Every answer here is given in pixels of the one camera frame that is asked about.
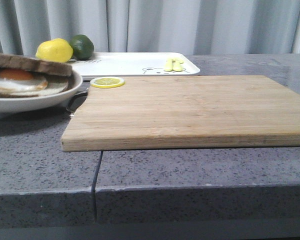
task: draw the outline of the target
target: bamboo cutting board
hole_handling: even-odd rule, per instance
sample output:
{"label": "bamboo cutting board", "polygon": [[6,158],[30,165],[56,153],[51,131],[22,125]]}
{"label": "bamboo cutting board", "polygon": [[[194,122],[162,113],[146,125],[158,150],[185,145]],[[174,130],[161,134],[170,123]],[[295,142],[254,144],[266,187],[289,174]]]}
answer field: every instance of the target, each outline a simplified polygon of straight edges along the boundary
{"label": "bamboo cutting board", "polygon": [[63,151],[300,146],[300,95],[265,76],[124,79],[89,88]]}

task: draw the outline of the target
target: granite countertop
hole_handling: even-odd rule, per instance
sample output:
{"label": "granite countertop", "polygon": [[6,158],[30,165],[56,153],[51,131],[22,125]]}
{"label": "granite countertop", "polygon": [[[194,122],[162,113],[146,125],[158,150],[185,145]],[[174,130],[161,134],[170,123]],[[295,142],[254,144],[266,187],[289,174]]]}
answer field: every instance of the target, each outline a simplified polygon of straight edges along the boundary
{"label": "granite countertop", "polygon": [[[300,94],[300,54],[187,57]],[[63,106],[0,117],[0,228],[300,217],[300,147],[62,152]]]}

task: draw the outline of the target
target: lemon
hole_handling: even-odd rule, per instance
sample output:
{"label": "lemon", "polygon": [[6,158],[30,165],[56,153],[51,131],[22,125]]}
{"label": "lemon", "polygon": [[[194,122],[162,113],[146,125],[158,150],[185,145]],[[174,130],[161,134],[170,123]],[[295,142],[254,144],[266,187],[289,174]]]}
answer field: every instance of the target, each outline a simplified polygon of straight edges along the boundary
{"label": "lemon", "polygon": [[69,44],[73,48],[73,56],[78,60],[89,59],[95,50],[92,41],[83,34],[75,35]]}
{"label": "lemon", "polygon": [[71,59],[73,52],[68,41],[56,38],[42,42],[38,46],[35,56],[42,60],[65,63]]}
{"label": "lemon", "polygon": [[107,76],[98,77],[90,81],[90,85],[100,89],[110,89],[120,87],[125,84],[125,80],[121,77]]}

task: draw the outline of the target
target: egg yolk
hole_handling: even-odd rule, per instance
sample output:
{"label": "egg yolk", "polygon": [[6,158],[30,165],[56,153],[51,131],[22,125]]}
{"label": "egg yolk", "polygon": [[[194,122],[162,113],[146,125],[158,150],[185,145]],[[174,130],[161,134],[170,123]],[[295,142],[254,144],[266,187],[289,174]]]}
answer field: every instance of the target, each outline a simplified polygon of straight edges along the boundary
{"label": "egg yolk", "polygon": [[13,80],[30,80],[34,79],[34,76],[22,69],[6,68],[0,72],[0,78],[13,79]]}

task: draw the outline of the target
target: fried egg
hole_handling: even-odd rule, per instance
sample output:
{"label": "fried egg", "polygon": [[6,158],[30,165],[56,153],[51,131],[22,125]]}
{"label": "fried egg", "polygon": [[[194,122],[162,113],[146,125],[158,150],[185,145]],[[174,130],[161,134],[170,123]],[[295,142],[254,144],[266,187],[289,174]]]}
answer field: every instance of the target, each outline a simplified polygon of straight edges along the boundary
{"label": "fried egg", "polygon": [[11,72],[5,70],[0,72],[0,94],[41,91],[48,86],[48,81],[40,74],[16,72],[13,69],[11,75]]}

